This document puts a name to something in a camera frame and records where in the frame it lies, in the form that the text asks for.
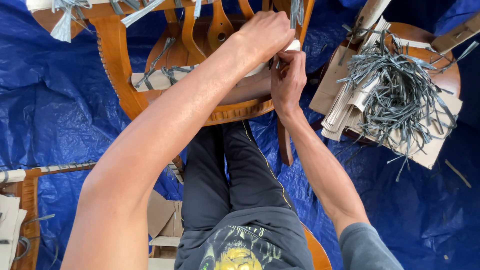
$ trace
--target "cardboard box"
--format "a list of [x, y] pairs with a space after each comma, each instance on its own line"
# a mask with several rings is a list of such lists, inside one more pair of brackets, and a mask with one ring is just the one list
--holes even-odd
[[148, 234], [152, 238], [159, 235], [181, 237], [181, 206], [182, 201], [166, 200], [153, 190], [147, 206]]

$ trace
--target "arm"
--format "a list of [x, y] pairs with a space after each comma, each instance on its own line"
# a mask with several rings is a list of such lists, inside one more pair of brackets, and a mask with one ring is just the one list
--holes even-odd
[[300, 94], [306, 83], [305, 53], [279, 52], [284, 67], [272, 67], [272, 100], [283, 125], [290, 133], [305, 175], [325, 213], [332, 220], [337, 237], [350, 224], [369, 223], [360, 196], [342, 165], [310, 127], [299, 106]]
[[128, 125], [84, 182], [62, 269], [147, 269], [155, 181], [228, 91], [293, 38], [289, 23], [259, 12]]

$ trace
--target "sleeve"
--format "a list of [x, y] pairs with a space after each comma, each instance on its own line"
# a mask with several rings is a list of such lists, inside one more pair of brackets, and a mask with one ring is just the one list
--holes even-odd
[[377, 230], [364, 222], [347, 226], [339, 243], [345, 270], [403, 270]]

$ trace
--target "pile of raffia strips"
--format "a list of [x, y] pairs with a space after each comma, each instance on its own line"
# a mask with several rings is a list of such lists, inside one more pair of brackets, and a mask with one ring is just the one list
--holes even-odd
[[[381, 17], [358, 52], [338, 47], [310, 108], [325, 114], [323, 136], [339, 141], [344, 130], [351, 130], [359, 135], [357, 140], [366, 138], [398, 155], [388, 163], [403, 158], [398, 181], [409, 158], [433, 167], [445, 138], [456, 127], [462, 101], [432, 82], [428, 71], [438, 70], [434, 62], [408, 55], [409, 46], [434, 51], [430, 45], [402, 40], [389, 27]], [[390, 37], [392, 44], [385, 44]], [[472, 43], [457, 61], [477, 45]], [[342, 68], [343, 62], [348, 69]]]

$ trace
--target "forearm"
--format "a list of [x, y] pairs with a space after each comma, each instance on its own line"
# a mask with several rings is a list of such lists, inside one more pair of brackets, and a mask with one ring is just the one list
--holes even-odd
[[308, 124], [300, 108], [282, 123], [290, 133], [305, 175], [332, 220], [337, 236], [355, 222], [369, 223], [360, 196], [342, 165]]
[[118, 136], [85, 180], [82, 193], [111, 203], [126, 196], [134, 209], [145, 198], [167, 163], [193, 138], [215, 106], [255, 67], [252, 53], [236, 35], [173, 85]]

